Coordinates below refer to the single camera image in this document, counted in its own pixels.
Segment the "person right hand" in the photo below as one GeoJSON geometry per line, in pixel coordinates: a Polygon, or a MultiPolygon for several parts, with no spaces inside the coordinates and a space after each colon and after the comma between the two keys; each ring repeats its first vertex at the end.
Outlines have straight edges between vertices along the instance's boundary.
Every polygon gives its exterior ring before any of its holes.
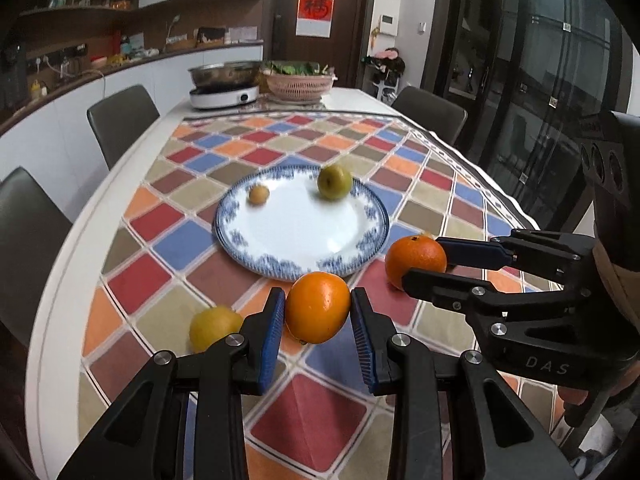
{"type": "Polygon", "coordinates": [[[558,387],[560,398],[565,404],[580,405],[588,398],[588,392],[568,387],[558,387]]]}

